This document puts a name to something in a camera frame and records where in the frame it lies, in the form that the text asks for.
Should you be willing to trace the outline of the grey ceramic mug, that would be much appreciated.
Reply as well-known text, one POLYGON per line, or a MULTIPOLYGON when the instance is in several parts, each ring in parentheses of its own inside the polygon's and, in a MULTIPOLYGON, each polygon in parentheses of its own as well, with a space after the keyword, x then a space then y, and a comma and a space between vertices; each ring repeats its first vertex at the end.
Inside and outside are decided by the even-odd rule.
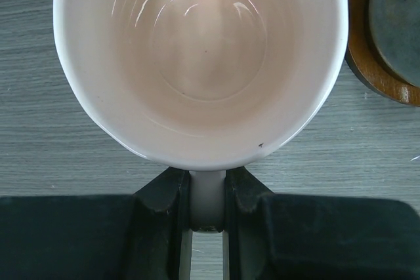
POLYGON ((419 0, 369 0, 369 26, 383 62, 419 86, 419 0))

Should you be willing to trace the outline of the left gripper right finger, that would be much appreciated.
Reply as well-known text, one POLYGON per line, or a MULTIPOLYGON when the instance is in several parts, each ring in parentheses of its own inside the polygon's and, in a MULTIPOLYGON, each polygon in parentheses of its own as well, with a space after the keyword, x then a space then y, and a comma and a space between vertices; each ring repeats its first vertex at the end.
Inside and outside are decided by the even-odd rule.
POLYGON ((418 279, 419 215, 391 199, 274 193, 224 182, 225 279, 418 279))

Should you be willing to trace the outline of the brown wooden coaster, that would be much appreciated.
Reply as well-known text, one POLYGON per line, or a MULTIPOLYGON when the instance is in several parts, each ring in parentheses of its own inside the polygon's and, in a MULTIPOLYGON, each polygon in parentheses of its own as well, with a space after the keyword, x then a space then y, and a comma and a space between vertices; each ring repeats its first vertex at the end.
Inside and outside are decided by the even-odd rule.
POLYGON ((348 0, 349 37, 345 60, 369 89, 395 102, 419 106, 419 88, 406 83, 385 64, 373 43, 368 22, 369 0, 348 0))

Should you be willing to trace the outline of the pink ceramic mug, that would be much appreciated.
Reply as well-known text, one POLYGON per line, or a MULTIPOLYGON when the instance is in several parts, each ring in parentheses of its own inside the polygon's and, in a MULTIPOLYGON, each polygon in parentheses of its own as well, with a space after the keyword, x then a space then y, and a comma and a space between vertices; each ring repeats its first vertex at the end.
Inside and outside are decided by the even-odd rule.
POLYGON ((221 230, 228 170, 288 143, 329 96, 348 0, 53 0, 53 30, 87 115, 190 172, 191 228, 221 230))

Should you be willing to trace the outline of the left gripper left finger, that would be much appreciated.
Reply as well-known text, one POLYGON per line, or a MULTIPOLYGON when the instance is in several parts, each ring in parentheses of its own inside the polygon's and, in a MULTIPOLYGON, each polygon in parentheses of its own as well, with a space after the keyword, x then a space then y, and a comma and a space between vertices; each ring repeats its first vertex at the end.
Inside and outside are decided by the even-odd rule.
POLYGON ((133 194, 3 197, 2 279, 188 279, 190 177, 133 194))

